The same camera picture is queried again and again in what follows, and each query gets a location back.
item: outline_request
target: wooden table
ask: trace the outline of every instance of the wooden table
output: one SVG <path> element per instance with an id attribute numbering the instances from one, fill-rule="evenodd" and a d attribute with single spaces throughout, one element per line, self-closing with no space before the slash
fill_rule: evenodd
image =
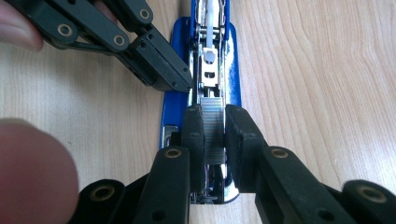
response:
<path id="1" fill-rule="evenodd" d="M 166 37 L 188 0 L 148 3 Z M 270 145 L 323 183 L 367 179 L 396 193 L 396 3 L 232 1 L 243 107 Z M 73 155 L 80 187 L 128 184 L 158 147 L 163 93 L 104 55 L 0 44 L 0 117 L 32 122 Z M 254 195 L 192 206 L 190 223 L 260 223 Z"/>

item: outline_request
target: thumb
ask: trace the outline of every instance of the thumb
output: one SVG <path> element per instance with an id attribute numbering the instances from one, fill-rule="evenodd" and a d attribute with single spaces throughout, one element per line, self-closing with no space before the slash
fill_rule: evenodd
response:
<path id="1" fill-rule="evenodd" d="M 33 24 L 4 0 L 0 0 L 0 41 L 34 51 L 43 48 L 43 38 Z"/>

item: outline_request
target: metal rivet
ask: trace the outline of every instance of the metal rivet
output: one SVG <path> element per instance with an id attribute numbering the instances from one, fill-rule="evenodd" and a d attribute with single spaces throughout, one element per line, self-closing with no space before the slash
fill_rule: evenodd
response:
<path id="1" fill-rule="evenodd" d="M 180 155 L 181 155 L 181 151 L 178 149 L 171 148 L 165 151 L 165 157 L 167 158 L 173 159 L 179 157 Z"/>
<path id="2" fill-rule="evenodd" d="M 125 44 L 125 39 L 121 35 L 115 35 L 114 43 L 118 46 L 122 46 Z"/>
<path id="3" fill-rule="evenodd" d="M 90 198 L 94 202 L 103 202 L 113 196 L 116 190 L 111 185 L 101 185 L 91 191 Z"/>
<path id="4" fill-rule="evenodd" d="M 145 9 L 145 8 L 142 8 L 142 9 L 140 9 L 140 16 L 143 18 L 143 19 L 148 19 L 149 18 L 149 12 L 148 12 L 148 10 L 147 9 Z"/>
<path id="5" fill-rule="evenodd" d="M 289 156 L 289 154 L 285 150 L 282 150 L 280 148 L 272 149 L 271 150 L 271 154 L 274 157 L 277 157 L 277 158 L 280 158 L 280 159 L 284 159 L 284 158 L 287 158 Z"/>
<path id="6" fill-rule="evenodd" d="M 358 186 L 358 193 L 360 196 L 373 203 L 385 203 L 387 201 L 387 197 L 384 193 L 369 186 Z"/>
<path id="7" fill-rule="evenodd" d="M 62 36 L 69 37 L 73 34 L 73 30 L 69 25 L 62 23 L 58 26 L 58 33 Z"/>

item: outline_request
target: hand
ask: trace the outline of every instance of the hand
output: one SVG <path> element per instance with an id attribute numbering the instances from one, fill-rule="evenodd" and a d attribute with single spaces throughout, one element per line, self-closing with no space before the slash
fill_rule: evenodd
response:
<path id="1" fill-rule="evenodd" d="M 67 150 L 24 121 L 0 120 L 0 223 L 66 223 L 77 203 Z"/>
<path id="2" fill-rule="evenodd" d="M 117 21 L 102 1 L 96 1 L 94 5 L 111 21 Z M 33 51 L 39 51 L 43 48 L 41 34 L 32 23 L 5 0 L 0 0 L 0 42 Z"/>

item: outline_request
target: light wooden desk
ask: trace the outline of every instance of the light wooden desk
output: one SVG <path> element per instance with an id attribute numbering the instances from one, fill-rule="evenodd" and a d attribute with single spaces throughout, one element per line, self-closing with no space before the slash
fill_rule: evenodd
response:
<path id="1" fill-rule="evenodd" d="M 189 0 L 148 3 L 169 37 Z M 396 193 L 396 3 L 233 1 L 243 107 L 270 145 L 293 150 L 323 183 L 367 179 Z M 163 94 L 117 60 L 47 45 L 0 44 L 0 117 L 17 117 L 70 150 L 80 187 L 128 184 L 149 171 Z M 190 223 L 259 223 L 253 195 L 192 206 Z"/>

